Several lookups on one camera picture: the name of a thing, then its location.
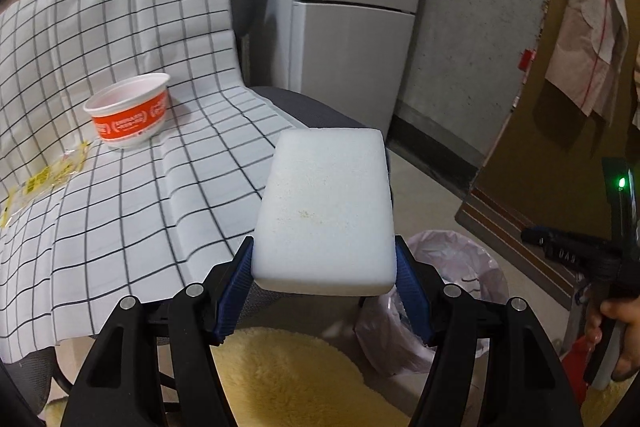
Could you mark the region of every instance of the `chair leg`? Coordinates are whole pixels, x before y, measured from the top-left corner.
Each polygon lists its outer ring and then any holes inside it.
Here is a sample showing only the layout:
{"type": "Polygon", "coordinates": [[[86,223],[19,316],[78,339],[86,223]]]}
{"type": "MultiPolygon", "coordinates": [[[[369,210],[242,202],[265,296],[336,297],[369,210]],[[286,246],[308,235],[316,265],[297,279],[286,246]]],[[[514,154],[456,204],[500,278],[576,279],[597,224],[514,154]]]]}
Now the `chair leg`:
{"type": "Polygon", "coordinates": [[[53,380],[55,380],[56,384],[59,385],[59,387],[60,387],[60,389],[62,389],[62,391],[64,391],[67,394],[71,393],[71,388],[74,385],[71,382],[69,382],[68,378],[62,372],[62,369],[60,369],[60,365],[58,364],[58,356],[57,355],[54,357],[53,375],[52,376],[53,376],[53,380]]]}

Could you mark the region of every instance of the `orange and white cup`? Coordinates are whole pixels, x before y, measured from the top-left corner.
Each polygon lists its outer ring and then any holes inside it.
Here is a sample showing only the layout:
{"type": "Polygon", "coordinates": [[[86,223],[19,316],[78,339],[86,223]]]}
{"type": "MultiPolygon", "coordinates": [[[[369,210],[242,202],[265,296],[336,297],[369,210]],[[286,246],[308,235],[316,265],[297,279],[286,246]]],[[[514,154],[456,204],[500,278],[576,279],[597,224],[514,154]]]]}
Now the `orange and white cup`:
{"type": "Polygon", "coordinates": [[[109,147],[132,147],[162,127],[168,82],[169,75],[165,73],[134,76],[97,92],[82,108],[109,147]]]}

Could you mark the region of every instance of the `plastic bag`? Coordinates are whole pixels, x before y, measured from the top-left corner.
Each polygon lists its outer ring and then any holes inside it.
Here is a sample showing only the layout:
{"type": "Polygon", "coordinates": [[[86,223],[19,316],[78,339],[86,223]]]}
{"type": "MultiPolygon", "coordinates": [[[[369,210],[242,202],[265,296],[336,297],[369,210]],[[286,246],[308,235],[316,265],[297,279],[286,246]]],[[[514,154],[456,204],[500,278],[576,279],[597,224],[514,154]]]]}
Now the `plastic bag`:
{"type": "Polygon", "coordinates": [[[78,148],[65,151],[51,165],[34,174],[23,184],[12,188],[2,209],[0,227],[9,225],[14,216],[41,194],[66,183],[72,174],[81,171],[89,146],[89,142],[82,142],[78,148]]]}
{"type": "MultiPolygon", "coordinates": [[[[507,302],[509,288],[495,259],[468,237],[451,230],[427,230],[407,242],[416,261],[433,265],[446,283],[455,283],[475,298],[507,302]]],[[[365,356],[381,375],[428,373],[435,349],[414,335],[394,287],[364,302],[354,328],[365,356]]],[[[476,358],[489,349],[479,339],[476,358]]]]}

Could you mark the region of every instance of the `plaid tablecloth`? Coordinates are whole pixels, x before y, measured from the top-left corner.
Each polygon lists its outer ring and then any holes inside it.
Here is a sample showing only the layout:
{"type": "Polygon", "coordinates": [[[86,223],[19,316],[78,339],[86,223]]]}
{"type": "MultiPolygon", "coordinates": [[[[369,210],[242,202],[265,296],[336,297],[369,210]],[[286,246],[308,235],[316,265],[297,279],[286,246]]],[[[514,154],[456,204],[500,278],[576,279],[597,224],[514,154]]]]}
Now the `plaid tablecloth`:
{"type": "Polygon", "coordinates": [[[118,300],[172,297],[231,259],[297,125],[242,84],[228,0],[21,0],[0,16],[0,199],[92,140],[84,169],[0,232],[0,358],[97,333],[118,300]],[[171,75],[161,134],[96,139],[82,104],[171,75]]]}

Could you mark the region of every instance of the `hand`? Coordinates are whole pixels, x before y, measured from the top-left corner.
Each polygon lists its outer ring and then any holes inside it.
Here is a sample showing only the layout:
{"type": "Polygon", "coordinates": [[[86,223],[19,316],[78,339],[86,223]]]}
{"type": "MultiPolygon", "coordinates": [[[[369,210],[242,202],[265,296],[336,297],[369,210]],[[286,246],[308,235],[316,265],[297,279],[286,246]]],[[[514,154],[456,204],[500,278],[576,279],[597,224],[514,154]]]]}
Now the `hand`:
{"type": "Polygon", "coordinates": [[[637,299],[607,299],[602,303],[589,301],[584,334],[590,351],[602,340],[602,317],[627,324],[622,353],[613,371],[612,379],[626,380],[640,368],[640,297],[637,299]]]}

